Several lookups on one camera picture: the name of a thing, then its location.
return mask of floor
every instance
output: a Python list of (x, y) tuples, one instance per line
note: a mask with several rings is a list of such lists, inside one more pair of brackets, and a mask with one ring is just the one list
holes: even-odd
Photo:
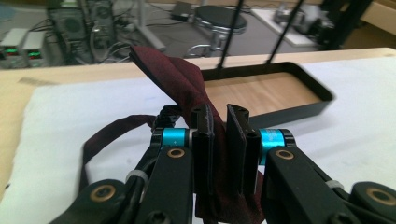
[[(126, 21), (133, 20), (136, 13), (136, 6), (129, 2), (117, 2), (114, 5), (114, 15), (122, 13)], [(211, 34), (204, 28), (197, 27), (192, 22), (181, 22), (171, 20), (170, 11), (173, 5), (158, 4), (146, 5), (146, 24), (166, 46), (163, 52), (168, 56), (184, 57), (187, 50), (197, 44), (209, 43)], [(44, 7), (13, 6), (15, 15), (11, 20), (0, 23), (0, 39), (4, 37), (11, 28), (31, 28), (35, 24), (47, 18)], [(249, 8), (244, 9), (242, 16), (247, 20), (247, 30), (241, 35), (235, 35), (230, 46), (228, 55), (257, 55), (271, 53), (278, 39), (278, 35), (270, 30), (265, 24), (257, 20), (249, 13)], [(119, 41), (136, 45), (149, 45), (148, 41), (132, 26), (118, 28)], [(286, 52), (306, 52), (317, 50), (314, 47), (293, 47), (287, 42), (283, 42), (279, 53)], [(127, 56), (128, 49), (121, 49), (118, 57), (121, 59)]]

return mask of black metal pole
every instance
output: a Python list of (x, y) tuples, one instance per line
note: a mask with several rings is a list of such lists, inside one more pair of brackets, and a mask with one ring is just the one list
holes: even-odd
[(275, 47), (274, 47), (274, 50), (273, 50), (273, 52), (271, 53), (271, 56), (270, 56), (270, 58), (267, 60), (266, 64), (271, 63), (272, 60), (274, 59), (274, 56), (276, 55), (277, 50), (279, 49), (280, 44), (281, 44), (282, 41), (283, 41), (283, 38), (285, 38), (286, 33), (288, 32), (288, 30), (289, 30), (291, 24), (293, 23), (294, 17), (295, 17), (295, 15), (297, 14), (298, 10), (300, 9), (300, 6), (303, 4), (303, 1), (304, 1), (304, 0), (300, 0), (300, 1), (297, 3), (297, 6), (294, 8), (294, 10), (291, 12), (290, 17), (289, 17), (289, 20), (288, 20), (288, 24), (286, 25), (285, 30), (283, 30), (283, 33), (282, 33), (282, 35), (280, 36), (280, 38), (277, 40), (277, 43), (276, 43), (276, 45), (275, 45)]
[(233, 20), (231, 22), (230, 33), (227, 36), (227, 42), (225, 43), (224, 50), (221, 55), (220, 63), (218, 64), (218, 69), (222, 69), (224, 65), (224, 60), (228, 52), (228, 48), (231, 44), (231, 39), (233, 38), (233, 30), (235, 29), (236, 22), (238, 21), (239, 13), (241, 12), (242, 5), (244, 5), (244, 0), (239, 0), (236, 6), (235, 13), (233, 14)]

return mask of electronic equipment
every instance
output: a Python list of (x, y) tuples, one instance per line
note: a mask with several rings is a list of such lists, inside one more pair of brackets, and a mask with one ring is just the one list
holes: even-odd
[(191, 4), (177, 1), (171, 12), (172, 20), (187, 21), (191, 14)]
[(3, 39), (0, 44), (0, 48), (3, 49), (3, 52), (6, 56), (6, 59), (2, 60), (2, 64), (4, 65), (4, 67), (28, 67), (29, 64), (22, 51), (22, 45), (28, 31), (28, 29), (13, 28), (7, 33), (6, 37)]
[(6, 54), (4, 53), (3, 48), (0, 48), (0, 67), (8, 69)]
[(112, 3), (109, 0), (88, 0), (87, 7), (93, 22), (91, 33), (93, 46), (96, 49), (107, 49), (117, 42)]
[(45, 31), (29, 32), (26, 36), (22, 49), (31, 67), (48, 67), (53, 65), (55, 58), (50, 50), (46, 33)]
[(52, 8), (49, 9), (49, 18), (53, 20), (55, 30), (65, 35), (67, 40), (82, 40), (88, 36), (84, 15), (80, 8)]
[(83, 10), (79, 7), (49, 8), (55, 34), (61, 42), (66, 64), (92, 63), (89, 33)]

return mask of black tray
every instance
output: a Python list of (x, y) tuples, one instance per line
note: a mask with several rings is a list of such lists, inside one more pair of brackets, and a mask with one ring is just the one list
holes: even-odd
[(328, 91), (319, 82), (314, 80), (303, 68), (295, 63), (272, 63), (274, 56), (278, 48), (280, 47), (286, 32), (289, 30), (292, 21), (297, 14), (301, 4), (304, 0), (299, 0), (297, 6), (290, 13), (290, 18), (285, 30), (279, 37), (274, 50), (264, 64), (239, 66), (239, 67), (229, 67), (224, 68), (224, 60), (227, 55), (228, 47), (230, 46), (231, 39), (233, 37), (233, 28), (236, 25), (237, 18), (241, 11), (244, 0), (239, 0), (236, 7), (235, 13), (233, 15), (232, 26), (230, 29), (230, 34), (228, 35), (227, 42), (222, 53), (219, 65), (217, 68), (202, 70), (205, 81), (219, 80), (224, 78), (235, 78), (235, 77), (248, 77), (257, 76), (273, 73), (288, 73), (296, 78), (298, 78), (309, 90), (311, 90), (321, 101), (308, 105), (300, 105), (291, 108), (281, 109), (270, 113), (265, 113), (257, 116), (252, 116), (249, 119), (249, 123), (252, 128), (266, 128), (274, 126), (277, 124), (294, 121), (297, 119), (304, 119), (318, 115), (329, 103), (333, 100), (333, 96), (330, 91)]
[(320, 102), (317, 103), (300, 105), (250, 117), (249, 123), (253, 128), (266, 128), (277, 124), (318, 115), (333, 100), (333, 96), (330, 91), (328, 91), (323, 85), (312, 78), (303, 68), (295, 63), (258, 64), (222, 68), (221, 70), (210, 69), (203, 70), (202, 73), (205, 81), (219, 80), (224, 78), (268, 75), (273, 73), (288, 73), (299, 79), (320, 99)]

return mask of screw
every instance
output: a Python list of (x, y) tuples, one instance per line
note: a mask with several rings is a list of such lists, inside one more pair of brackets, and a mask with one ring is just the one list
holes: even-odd
[(352, 218), (344, 213), (336, 213), (329, 218), (329, 224), (353, 224)]
[(154, 211), (148, 214), (146, 224), (171, 224), (171, 218), (162, 211)]

